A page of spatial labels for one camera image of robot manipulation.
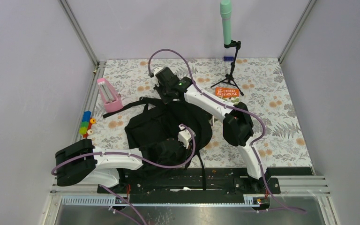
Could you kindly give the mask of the black student backpack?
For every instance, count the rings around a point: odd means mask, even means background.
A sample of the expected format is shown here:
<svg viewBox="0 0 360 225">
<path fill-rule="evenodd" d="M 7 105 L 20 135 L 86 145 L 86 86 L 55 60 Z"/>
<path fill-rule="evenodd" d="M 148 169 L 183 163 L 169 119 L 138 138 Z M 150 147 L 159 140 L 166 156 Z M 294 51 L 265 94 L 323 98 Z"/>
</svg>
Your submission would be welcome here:
<svg viewBox="0 0 360 225">
<path fill-rule="evenodd" d="M 158 98 L 141 97 L 117 112 L 104 114 L 103 118 L 138 105 L 144 106 L 143 112 L 132 117 L 124 128 L 130 149 L 138 148 L 143 158 L 157 163 L 157 144 L 167 139 L 177 140 L 179 125 L 185 124 L 195 133 L 195 156 L 202 158 L 200 150 L 208 145 L 212 138 L 212 115 L 185 101 L 164 104 Z"/>
</svg>

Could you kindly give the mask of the orange treehouse book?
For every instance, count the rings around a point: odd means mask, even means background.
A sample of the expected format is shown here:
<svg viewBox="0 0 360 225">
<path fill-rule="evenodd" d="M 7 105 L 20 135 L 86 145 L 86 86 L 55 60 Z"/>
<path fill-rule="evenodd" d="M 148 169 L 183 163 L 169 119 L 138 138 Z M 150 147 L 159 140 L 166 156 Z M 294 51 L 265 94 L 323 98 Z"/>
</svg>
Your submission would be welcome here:
<svg viewBox="0 0 360 225">
<path fill-rule="evenodd" d="M 238 89 L 216 87 L 215 95 L 232 103 L 237 103 L 240 100 L 240 91 Z"/>
</svg>

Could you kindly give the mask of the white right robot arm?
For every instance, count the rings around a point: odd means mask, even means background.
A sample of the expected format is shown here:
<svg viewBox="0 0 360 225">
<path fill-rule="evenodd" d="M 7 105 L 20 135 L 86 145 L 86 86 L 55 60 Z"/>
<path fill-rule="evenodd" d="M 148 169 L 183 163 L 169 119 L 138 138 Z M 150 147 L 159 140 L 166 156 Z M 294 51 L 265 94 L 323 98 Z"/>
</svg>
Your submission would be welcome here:
<svg viewBox="0 0 360 225">
<path fill-rule="evenodd" d="M 250 187 L 256 193 L 262 193 L 269 186 L 264 176 L 266 167 L 260 155 L 252 149 L 253 122 L 246 105 L 242 102 L 231 105 L 219 97 L 204 92 L 189 77 L 179 78 L 168 67 L 157 67 L 149 71 L 150 77 L 157 78 L 154 89 L 165 104 L 184 100 L 203 109 L 223 124 L 223 138 L 235 146 L 241 154 L 250 180 Z"/>
</svg>

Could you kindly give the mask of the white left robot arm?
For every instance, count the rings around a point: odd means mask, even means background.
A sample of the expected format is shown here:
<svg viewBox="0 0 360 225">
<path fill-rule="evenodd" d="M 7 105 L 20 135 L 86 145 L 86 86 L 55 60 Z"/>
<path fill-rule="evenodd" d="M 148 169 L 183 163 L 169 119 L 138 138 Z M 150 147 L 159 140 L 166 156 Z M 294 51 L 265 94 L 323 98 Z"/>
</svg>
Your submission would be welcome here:
<svg viewBox="0 0 360 225">
<path fill-rule="evenodd" d="M 55 154 L 56 166 L 51 174 L 60 187 L 84 182 L 101 184 L 120 193 L 127 186 L 120 169 L 131 170 L 142 179 L 152 178 L 185 167 L 194 154 L 194 141 L 175 138 L 128 150 L 101 148 L 90 139 L 83 139 Z"/>
</svg>

